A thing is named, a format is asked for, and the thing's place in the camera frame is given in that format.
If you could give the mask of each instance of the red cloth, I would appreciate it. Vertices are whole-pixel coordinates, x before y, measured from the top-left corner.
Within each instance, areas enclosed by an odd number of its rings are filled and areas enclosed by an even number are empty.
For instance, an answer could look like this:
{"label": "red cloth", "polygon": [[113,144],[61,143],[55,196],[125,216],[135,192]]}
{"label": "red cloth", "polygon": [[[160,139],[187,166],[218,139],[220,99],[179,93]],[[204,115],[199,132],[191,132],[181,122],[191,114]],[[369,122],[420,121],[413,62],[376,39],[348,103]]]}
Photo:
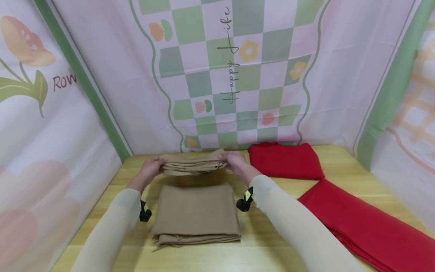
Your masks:
{"label": "red cloth", "polygon": [[265,142],[253,144],[248,152],[251,165],[266,176],[314,180],[325,177],[316,152],[307,143],[291,146]]}
{"label": "red cloth", "polygon": [[435,240],[320,180],[299,201],[352,253],[381,272],[434,272]]}

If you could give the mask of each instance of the green checkered pattern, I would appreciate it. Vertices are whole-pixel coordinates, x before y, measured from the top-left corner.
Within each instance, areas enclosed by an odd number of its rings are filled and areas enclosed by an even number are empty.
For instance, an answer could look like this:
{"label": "green checkered pattern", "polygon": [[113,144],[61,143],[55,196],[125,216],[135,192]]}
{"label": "green checkered pattern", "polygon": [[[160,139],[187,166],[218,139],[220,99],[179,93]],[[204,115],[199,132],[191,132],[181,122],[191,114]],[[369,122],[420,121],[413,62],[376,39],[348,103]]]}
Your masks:
{"label": "green checkered pattern", "polygon": [[[315,53],[304,52],[301,39],[323,2],[139,0],[186,151],[292,143]],[[287,14],[275,18],[282,9]]]}

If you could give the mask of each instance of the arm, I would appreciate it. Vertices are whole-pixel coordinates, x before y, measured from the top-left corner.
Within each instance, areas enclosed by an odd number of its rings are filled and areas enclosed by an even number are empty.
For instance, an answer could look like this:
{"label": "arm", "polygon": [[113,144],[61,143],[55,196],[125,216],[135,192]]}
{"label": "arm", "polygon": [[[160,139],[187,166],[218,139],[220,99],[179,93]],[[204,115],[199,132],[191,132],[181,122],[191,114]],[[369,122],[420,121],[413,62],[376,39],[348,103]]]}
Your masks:
{"label": "arm", "polygon": [[239,152],[226,152],[230,169],[254,188],[252,198],[310,272],[363,271],[352,254],[299,201],[248,164]]}
{"label": "arm", "polygon": [[136,224],[145,187],[161,172],[163,159],[145,160],[140,172],[112,201],[86,240],[71,271],[111,271],[125,236]]}

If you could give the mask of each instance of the green square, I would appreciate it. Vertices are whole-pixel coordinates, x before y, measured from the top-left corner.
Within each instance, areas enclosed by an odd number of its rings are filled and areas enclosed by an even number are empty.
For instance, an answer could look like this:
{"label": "green square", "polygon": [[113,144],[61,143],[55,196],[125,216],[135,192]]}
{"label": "green square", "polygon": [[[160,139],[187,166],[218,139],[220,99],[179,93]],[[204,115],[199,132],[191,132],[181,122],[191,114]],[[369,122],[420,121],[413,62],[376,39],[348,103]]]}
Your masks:
{"label": "green square", "polygon": [[254,91],[260,89],[261,65],[239,66],[236,68],[236,91]]}
{"label": "green square", "polygon": [[285,106],[279,109],[278,126],[291,126],[301,110],[301,104]]}
{"label": "green square", "polygon": [[236,100],[231,99],[236,98],[236,95],[233,94],[214,94],[213,95],[213,105],[214,105],[214,114],[228,114],[236,112]]}
{"label": "green square", "polygon": [[247,150],[250,146],[250,144],[239,144],[237,150]]}
{"label": "green square", "polygon": [[234,54],[230,46],[234,46],[233,38],[222,38],[206,41],[208,66],[213,68],[229,67],[234,63]]}
{"label": "green square", "polygon": [[196,118],[195,123],[198,135],[215,134],[218,132],[214,115]]}
{"label": "green square", "polygon": [[169,0],[139,0],[139,9],[142,14],[151,14],[170,10]]}
{"label": "green square", "polygon": [[295,145],[296,141],[279,141],[281,145]]}
{"label": "green square", "polygon": [[260,128],[257,130],[258,142],[275,142],[278,139],[278,127]]}
{"label": "green square", "polygon": [[173,10],[172,17],[174,18],[175,31],[180,45],[205,40],[201,6]]}
{"label": "green square", "polygon": [[304,72],[307,70],[308,61],[311,55],[298,57],[288,61],[287,73],[285,74],[284,86],[298,83]]}
{"label": "green square", "polygon": [[263,32],[265,0],[233,0],[233,34],[242,36]]}
{"label": "green square", "polygon": [[288,60],[292,35],[293,28],[263,33],[261,62],[268,63]]}
{"label": "green square", "polygon": [[187,120],[193,118],[193,109],[190,99],[175,100],[174,119]]}
{"label": "green square", "polygon": [[199,137],[194,136],[186,136],[184,138],[184,146],[187,148],[201,148],[201,144],[199,142]]}
{"label": "green square", "polygon": [[258,97],[258,110],[267,111],[281,106],[284,87],[260,90]]}
{"label": "green square", "polygon": [[186,81],[191,98],[212,94],[210,71],[186,74]]}
{"label": "green square", "polygon": [[237,132],[219,133],[217,141],[220,148],[228,148],[237,145]]}
{"label": "green square", "polygon": [[258,111],[237,113],[237,131],[257,129]]}
{"label": "green square", "polygon": [[160,49],[159,72],[160,77],[173,77],[184,74],[183,61],[178,46]]}
{"label": "green square", "polygon": [[299,0],[294,26],[312,24],[325,0]]}

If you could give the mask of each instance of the hand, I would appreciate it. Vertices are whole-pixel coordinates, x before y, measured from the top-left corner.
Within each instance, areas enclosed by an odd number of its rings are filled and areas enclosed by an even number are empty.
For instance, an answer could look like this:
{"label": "hand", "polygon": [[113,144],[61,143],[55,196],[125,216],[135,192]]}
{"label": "hand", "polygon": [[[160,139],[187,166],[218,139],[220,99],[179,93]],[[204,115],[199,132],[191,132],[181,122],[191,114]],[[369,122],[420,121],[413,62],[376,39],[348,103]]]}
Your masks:
{"label": "hand", "polygon": [[228,163],[227,168],[239,176],[248,187],[254,177],[261,175],[254,166],[246,161],[245,156],[241,152],[226,151],[219,158],[226,161]]}
{"label": "hand", "polygon": [[162,165],[165,164],[166,160],[160,157],[147,158],[138,173],[143,177],[153,179],[158,174],[163,172]]}
{"label": "hand", "polygon": [[160,157],[147,158],[142,164],[139,173],[130,181],[127,188],[137,190],[142,194],[145,187],[153,181],[154,177],[162,173],[163,169],[161,166],[165,162],[166,160]]}

